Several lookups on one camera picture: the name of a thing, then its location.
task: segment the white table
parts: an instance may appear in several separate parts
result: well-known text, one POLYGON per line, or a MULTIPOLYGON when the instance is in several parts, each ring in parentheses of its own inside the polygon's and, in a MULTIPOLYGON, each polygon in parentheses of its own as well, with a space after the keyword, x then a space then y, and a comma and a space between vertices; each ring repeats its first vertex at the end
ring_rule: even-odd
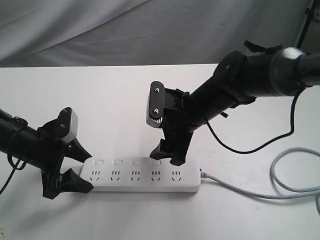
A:
MULTIPOLYGON (((79 119, 77 138, 94 157, 146 157, 163 136, 145 123, 150 83, 192 92, 215 66, 0 68, 0 108, 37 128, 70 106, 79 119)), ((257 153, 229 152, 203 126, 188 156, 231 184, 274 194, 269 166, 278 153, 291 147, 320 151, 319 95, 319 87, 307 89, 297 103, 295 134, 257 153)), ((289 130, 291 101, 260 98, 229 109, 229 118, 218 116, 212 126, 230 146, 253 149, 289 130)), ((63 169, 68 167, 79 171, 81 164, 65 159, 63 169)), ((297 153, 279 162, 277 173, 290 186, 311 187, 319 185, 319 169, 315 156, 297 153)), ((10 171, 0 153, 1 185, 10 171)), ((315 240, 319 226, 313 197, 251 199, 209 180, 196 194, 63 193, 49 200, 42 197, 40 171, 28 165, 0 196, 1 240, 315 240)))

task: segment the white cloth backdrop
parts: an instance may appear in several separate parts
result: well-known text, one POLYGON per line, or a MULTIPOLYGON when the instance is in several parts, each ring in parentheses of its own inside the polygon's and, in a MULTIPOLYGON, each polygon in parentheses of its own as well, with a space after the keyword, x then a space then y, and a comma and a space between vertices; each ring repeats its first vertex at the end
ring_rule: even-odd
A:
POLYGON ((311 0, 1 0, 0 66, 216 63, 294 46, 311 0))

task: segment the power outlet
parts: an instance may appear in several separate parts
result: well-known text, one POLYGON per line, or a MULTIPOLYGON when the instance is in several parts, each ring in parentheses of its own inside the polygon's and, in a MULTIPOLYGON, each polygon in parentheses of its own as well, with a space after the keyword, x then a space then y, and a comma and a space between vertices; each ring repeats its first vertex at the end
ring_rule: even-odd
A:
POLYGON ((174 166, 169 159, 148 157, 88 158, 80 177, 92 183, 94 192, 196 192, 201 182, 192 159, 174 166))

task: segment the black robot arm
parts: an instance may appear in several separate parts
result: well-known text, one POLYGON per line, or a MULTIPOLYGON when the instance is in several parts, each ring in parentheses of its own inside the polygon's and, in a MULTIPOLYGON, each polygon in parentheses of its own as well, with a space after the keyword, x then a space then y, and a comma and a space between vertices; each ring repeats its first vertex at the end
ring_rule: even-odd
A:
POLYGON ((193 93, 151 84, 146 122, 161 128, 161 139, 150 157, 171 158, 180 166, 193 132, 217 115, 239 105, 253 103, 257 97, 295 96, 305 87, 320 85, 320 54, 282 46, 263 48, 248 41, 245 45, 260 54, 247 57, 239 51, 228 54, 216 67, 213 76, 193 93))
POLYGON ((64 157, 84 162, 91 155, 79 144, 76 136, 78 117, 70 108, 64 108, 59 116, 37 130, 26 120, 12 117, 0 109, 0 151, 7 154, 13 170, 1 192, 16 170, 26 164, 41 169, 43 197, 54 199, 59 193, 88 193, 91 183, 80 178, 71 168, 60 173, 64 157), (12 157, 18 159, 13 163, 12 157))

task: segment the power strip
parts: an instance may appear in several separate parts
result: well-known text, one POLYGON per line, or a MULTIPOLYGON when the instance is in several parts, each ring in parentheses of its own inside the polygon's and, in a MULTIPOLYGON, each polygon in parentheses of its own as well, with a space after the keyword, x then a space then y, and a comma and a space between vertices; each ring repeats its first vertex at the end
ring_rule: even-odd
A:
POLYGON ((93 185, 93 192, 197 192, 200 188, 200 168, 187 159, 174 166, 169 159, 148 157, 114 159, 88 158, 80 177, 93 185))

